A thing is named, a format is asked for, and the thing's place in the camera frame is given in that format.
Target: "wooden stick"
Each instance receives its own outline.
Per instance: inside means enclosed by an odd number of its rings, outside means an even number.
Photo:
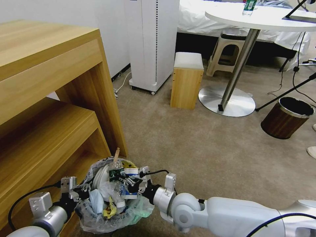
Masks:
[[[117,162],[118,160],[119,160],[119,147],[116,148],[113,162]]]

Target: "table top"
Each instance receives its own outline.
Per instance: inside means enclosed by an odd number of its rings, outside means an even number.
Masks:
[[[315,23],[299,22],[292,20],[283,20],[291,9],[256,6],[251,16],[242,15],[244,4],[231,3],[218,4],[212,8],[206,9],[205,16],[211,20],[233,26],[245,27],[258,30],[274,30],[288,32],[312,32],[316,31]],[[293,16],[308,16],[316,18],[316,14],[305,11],[295,11]]]
[[[100,37],[97,28],[29,20],[0,24],[0,81]]]

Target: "beige carpet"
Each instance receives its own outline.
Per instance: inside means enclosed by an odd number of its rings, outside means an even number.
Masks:
[[[313,58],[315,46],[314,37],[309,50]],[[315,71],[315,66],[301,67],[296,83]],[[114,87],[122,84],[126,73],[114,81]],[[228,79],[221,75],[204,76],[201,87],[226,85]],[[284,73],[282,92],[292,86],[292,75],[292,71]],[[252,93],[260,106],[273,98],[267,92],[278,89],[280,77],[276,65],[274,68],[246,66],[237,88]],[[119,91],[117,103],[129,149],[128,159],[139,166],[149,165],[151,171],[167,169],[177,174],[178,193],[189,192],[197,198],[238,198],[277,209],[297,199],[316,199],[316,160],[306,152],[307,147],[316,145],[316,132],[312,129],[316,116],[289,140],[278,140],[260,127],[273,105],[242,118],[213,113],[198,100],[193,111],[170,108],[171,83],[169,78],[155,96],[132,91],[128,80]],[[316,81],[312,81],[301,91],[316,100],[315,89]],[[297,92],[290,95],[310,102]],[[152,175],[153,182],[161,185],[164,177],[164,174]],[[92,234],[77,227],[74,236]],[[113,236],[212,235],[202,228],[183,235],[162,220],[155,208],[149,218],[118,230]]]

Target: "white bedsheet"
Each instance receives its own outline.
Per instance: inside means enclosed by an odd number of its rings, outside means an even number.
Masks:
[[[225,4],[227,6],[243,3],[213,2],[204,0],[180,0],[178,32],[201,34],[218,37],[222,30],[231,31],[233,34],[247,34],[249,29],[210,20],[205,16],[205,11],[214,5]],[[258,40],[274,42],[288,49],[298,51],[303,34],[300,32],[275,32],[261,30]],[[310,33],[306,33],[302,46],[300,58],[307,53],[310,43]],[[296,59],[290,63],[294,66]]]

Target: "bed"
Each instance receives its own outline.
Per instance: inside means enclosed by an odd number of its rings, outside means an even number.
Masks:
[[[199,52],[202,53],[203,58],[209,58],[222,30],[236,35],[248,33],[249,29],[226,25],[208,19],[205,16],[205,10],[217,4],[243,3],[180,0],[176,51]],[[286,0],[261,1],[260,4],[291,8]],[[292,59],[299,49],[302,36],[303,34],[298,32],[261,30],[250,58],[265,55]],[[300,57],[307,53],[309,42],[310,33],[306,33],[301,46]],[[296,58],[288,63],[287,68],[292,68],[295,65]]]

